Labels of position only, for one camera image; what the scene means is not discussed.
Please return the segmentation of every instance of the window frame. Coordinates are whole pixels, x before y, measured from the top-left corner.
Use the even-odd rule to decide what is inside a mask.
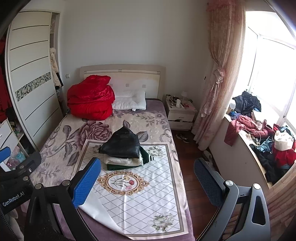
[[[294,51],[296,52],[296,45],[292,45],[290,43],[287,43],[285,41],[282,41],[280,39],[276,39],[276,38],[273,38],[273,37],[269,37],[269,36],[266,36],[266,35],[261,35],[259,33],[256,33],[254,30],[252,30],[256,35],[257,35],[257,46],[256,46],[256,54],[255,54],[255,58],[254,58],[254,64],[253,64],[253,69],[252,69],[252,73],[251,73],[251,76],[250,76],[250,80],[249,80],[249,83],[248,85],[246,86],[245,90],[252,94],[253,93],[253,87],[254,87],[254,84],[255,84],[255,80],[257,79],[257,76],[258,76],[258,73],[259,73],[259,70],[260,70],[260,62],[261,62],[261,59],[260,57],[258,56],[258,47],[260,45],[260,42],[262,39],[268,39],[268,40],[271,40],[271,41],[274,41],[274,42],[277,42],[277,43],[280,43],[280,44],[283,44],[285,46],[288,46],[290,47],[291,49],[294,49]],[[288,114],[288,111],[290,109],[290,106],[291,106],[291,103],[292,103],[292,99],[295,97],[296,98],[296,79],[294,80],[294,85],[293,85],[293,90],[292,90],[292,94],[288,100],[288,102],[285,104],[284,108],[283,108],[283,111],[280,111],[277,107],[275,107],[273,104],[269,103],[268,101],[264,100],[264,98],[261,98],[260,95],[257,95],[256,93],[253,93],[255,96],[257,96],[259,99],[263,100],[264,102],[266,102],[278,115],[279,115],[279,118],[278,118],[278,121],[277,121],[277,125],[279,126],[282,126],[284,123],[287,123],[287,125],[292,129],[293,132],[296,133],[296,127],[294,127],[291,122],[286,118],[287,114]]]

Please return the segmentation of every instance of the window sill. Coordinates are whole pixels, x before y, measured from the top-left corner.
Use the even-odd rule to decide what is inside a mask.
[[[229,115],[225,114],[224,118],[225,118],[228,122],[231,122],[231,117],[230,117]],[[265,177],[265,173],[266,173],[266,171],[265,171],[264,167],[261,165],[261,163],[260,163],[258,157],[256,156],[255,152],[250,148],[250,144],[254,144],[254,142],[253,142],[252,140],[249,140],[249,139],[246,137],[246,134],[247,134],[247,132],[245,132],[244,130],[241,130],[241,131],[239,132],[239,138],[241,138],[241,139],[243,140],[243,142],[246,144],[248,150],[249,150],[250,153],[252,154],[254,160],[257,162],[258,169],[259,169],[259,171],[262,173],[262,175],[263,175],[263,177],[264,177],[264,179],[265,179],[265,181],[266,181],[266,183],[267,183],[267,186],[268,186],[268,188],[270,189],[273,185],[272,185],[271,182],[268,182],[268,181],[266,180],[266,177]]]

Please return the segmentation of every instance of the mosaic strip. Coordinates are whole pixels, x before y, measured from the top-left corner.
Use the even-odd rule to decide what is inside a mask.
[[[51,80],[50,72],[38,77],[37,79],[32,80],[30,83],[24,85],[22,88],[15,92],[17,101],[19,102],[22,98],[24,98],[31,91],[44,84],[45,82]]]

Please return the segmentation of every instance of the white bag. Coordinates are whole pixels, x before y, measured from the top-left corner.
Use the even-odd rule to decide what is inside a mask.
[[[293,146],[293,137],[290,136],[286,131],[276,131],[274,136],[274,148],[279,151],[289,150]]]

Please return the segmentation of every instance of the sliding wardrobe door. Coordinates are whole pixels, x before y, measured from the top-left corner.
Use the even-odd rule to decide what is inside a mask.
[[[8,89],[20,124],[36,150],[63,118],[49,58],[51,16],[51,12],[20,12],[7,34]]]

